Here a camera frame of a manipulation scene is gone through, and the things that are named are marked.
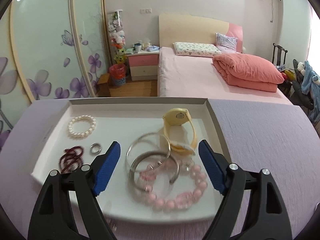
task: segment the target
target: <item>jewelry tray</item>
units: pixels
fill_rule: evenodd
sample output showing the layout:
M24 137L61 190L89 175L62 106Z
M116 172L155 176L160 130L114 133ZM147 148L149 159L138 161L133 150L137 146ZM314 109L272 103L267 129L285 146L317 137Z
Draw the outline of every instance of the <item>jewelry tray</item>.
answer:
M121 155L105 191L97 196L97 201L105 217L128 220L140 223L181 223L196 220L213 219L222 201L222 195L215 190L207 177L208 188L199 202L183 211L155 212L151 207L137 202L131 195L128 184L128 173L125 166L126 152L130 144L140 135L158 132L163 128L162 116L172 108L187 108L196 129L198 143L206 139L211 148L228 158L224 138L215 114L207 99L200 98L87 98L68 101L66 107L50 122L50 128L39 142L31 163L31 176L41 185L51 170L59 170L59 159L64 149L81 145L84 147L82 156L84 164L90 164L96 155L89 153L93 143L102 146L104 154L113 141L121 146ZM96 118L96 128L86 138L74 139L68 136L68 123L74 117L91 115ZM78 129L87 130L88 124L77 123ZM184 136L191 142L193 137L189 123L183 125L187 131ZM195 164L205 168L196 148L193 156ZM169 198L186 190L193 191L193 180L189 176L179 176L173 184ZM70 192L72 204L77 204L76 195Z

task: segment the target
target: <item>butterfly painting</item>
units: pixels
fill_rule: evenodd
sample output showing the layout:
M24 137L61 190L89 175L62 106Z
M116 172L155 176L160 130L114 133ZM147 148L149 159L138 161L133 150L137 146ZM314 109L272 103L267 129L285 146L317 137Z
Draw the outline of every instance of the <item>butterfly painting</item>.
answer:
M67 30L64 30L64 35L61 35L61 37L64 44L71 47L75 45L72 34ZM82 35L79 35L79 40L82 43L82 45L88 45L89 43L88 41L82 41Z

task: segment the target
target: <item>headboard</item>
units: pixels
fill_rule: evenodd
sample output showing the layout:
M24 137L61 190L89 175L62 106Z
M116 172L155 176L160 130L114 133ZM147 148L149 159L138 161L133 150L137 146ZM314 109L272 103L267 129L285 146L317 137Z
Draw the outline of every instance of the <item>headboard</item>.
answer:
M191 15L159 15L160 47L171 48L174 42L215 44L216 33L238 38L237 52L242 52L241 26Z

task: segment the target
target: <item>yellow watch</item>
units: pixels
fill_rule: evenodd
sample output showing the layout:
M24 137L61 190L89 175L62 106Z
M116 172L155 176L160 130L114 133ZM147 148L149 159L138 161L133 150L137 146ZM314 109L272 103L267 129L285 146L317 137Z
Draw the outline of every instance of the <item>yellow watch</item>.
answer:
M164 135L168 138L171 149L175 150L178 154L187 156L187 155L195 155L195 150L197 147L197 134L196 130L193 126L190 113L188 109L185 108L173 108L168 111L163 117L164 121ZM182 144L169 139L168 129L170 126L178 126L183 125L186 122L190 122L192 130L193 130L193 139L190 145Z

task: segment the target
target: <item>blue basket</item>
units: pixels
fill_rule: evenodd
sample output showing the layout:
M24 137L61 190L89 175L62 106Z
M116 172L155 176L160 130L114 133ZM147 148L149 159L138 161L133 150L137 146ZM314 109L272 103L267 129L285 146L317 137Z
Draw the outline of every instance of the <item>blue basket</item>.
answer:
M123 84L125 84L126 78L124 77L120 79L115 79L114 77L112 77L112 81L115 86L122 86Z

